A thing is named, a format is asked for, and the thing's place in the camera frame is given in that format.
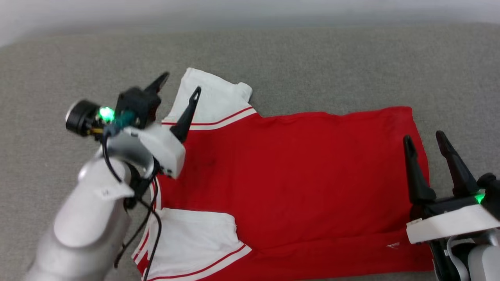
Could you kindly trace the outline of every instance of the clothing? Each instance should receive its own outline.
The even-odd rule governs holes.
[[[248,104],[248,85],[226,82],[217,87],[211,76],[190,68],[182,80],[181,89],[186,81],[195,81],[202,92],[184,144],[183,170],[177,180],[158,177],[156,202],[160,210],[234,217],[237,238],[228,227],[224,233],[232,238],[231,247],[212,260],[224,260],[223,254],[237,245],[252,250],[203,280],[303,280],[433,269],[428,246],[411,245],[405,231],[411,207],[405,135],[413,139],[422,173],[429,178],[411,108],[262,117]],[[174,124],[184,110],[179,108],[186,106],[180,100],[187,100],[182,92],[188,91],[181,89],[166,126]],[[155,232],[155,224],[150,221],[149,233]],[[163,225],[168,232],[167,219]],[[204,228],[191,240],[200,248],[202,237],[213,237]],[[153,244],[147,235],[139,248]],[[157,253],[168,252],[169,245],[190,243],[167,237],[162,234]],[[192,253],[196,259],[196,250]],[[147,255],[136,263],[144,270]],[[208,263],[205,259],[179,268],[193,275]],[[155,256],[149,279],[177,280],[167,267],[171,265]]]

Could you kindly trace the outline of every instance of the wire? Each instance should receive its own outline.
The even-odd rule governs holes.
[[[144,220],[142,220],[142,222],[140,223],[140,226],[134,232],[134,234],[132,235],[132,237],[130,238],[130,240],[128,240],[127,243],[125,243],[125,244],[122,245],[121,251],[118,253],[118,255],[116,255],[116,258],[114,259],[114,264],[113,264],[113,266],[114,266],[115,269],[118,267],[118,263],[122,259],[122,256],[125,254],[125,251],[127,250],[127,248],[137,238],[137,236],[139,235],[139,233],[141,233],[141,230],[143,230],[144,226],[148,222],[148,219],[149,219],[150,214],[151,214],[151,210],[153,209],[153,206],[154,206],[154,204],[156,202],[156,199],[157,199],[157,196],[158,196],[158,188],[159,188],[156,177],[154,177],[153,180],[154,180],[154,195],[153,195],[153,198],[151,200],[151,204],[149,205],[149,208],[147,208],[146,217],[144,218]]]
[[[104,130],[102,128],[91,128],[90,132],[92,132],[94,134],[102,134],[104,132]]]
[[[157,212],[153,208],[151,208],[146,202],[144,202],[141,198],[139,198],[138,201],[144,207],[148,208],[151,211],[151,213],[156,218],[156,221],[158,222],[158,232],[156,233],[156,240],[154,241],[153,250],[151,250],[151,259],[149,259],[149,263],[147,264],[146,272],[144,273],[143,281],[148,281],[148,274],[150,273],[151,264],[153,263],[156,248],[158,246],[158,242],[160,241],[160,235],[162,234],[162,220],[160,219],[160,216],[157,214]]]
[[[113,168],[110,162],[110,156],[108,155],[108,138],[110,137],[110,134],[107,133],[104,135],[102,138],[102,157],[104,157],[104,161],[106,162],[107,168],[113,174],[113,177],[121,184],[122,179],[118,176],[117,172]]]

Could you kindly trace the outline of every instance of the logo on shirt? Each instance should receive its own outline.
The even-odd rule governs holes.
[[[400,245],[400,243],[397,242],[397,243],[394,243],[394,244],[387,245],[386,247],[393,248],[393,249],[398,249],[399,245]]]

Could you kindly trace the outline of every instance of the gray couch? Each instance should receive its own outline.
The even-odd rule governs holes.
[[[65,130],[75,100],[114,106],[119,91],[187,67],[245,82],[262,116],[413,108],[438,196],[452,181],[434,133],[446,132],[472,173],[500,174],[500,26],[490,24],[67,36],[0,49],[0,280],[17,281],[37,240],[97,148]],[[144,212],[132,212],[135,228]],[[126,280],[139,280],[126,258]],[[429,280],[431,272],[342,280]]]

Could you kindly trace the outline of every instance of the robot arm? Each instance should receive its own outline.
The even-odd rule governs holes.
[[[412,244],[429,244],[439,281],[498,280],[500,181],[491,173],[476,181],[445,133],[437,131],[436,138],[453,179],[453,196],[436,198],[419,168],[412,139],[406,136],[404,155],[413,204],[408,239]]]
[[[154,122],[161,102],[157,93],[167,77],[164,73],[144,90],[121,93],[113,114],[86,100],[69,110],[66,128],[93,136],[103,147],[80,170],[76,188],[39,241],[26,281],[105,280],[123,250],[131,222],[127,209],[144,203],[157,173],[179,176],[186,153],[182,143],[201,88],[176,125],[161,126]]]

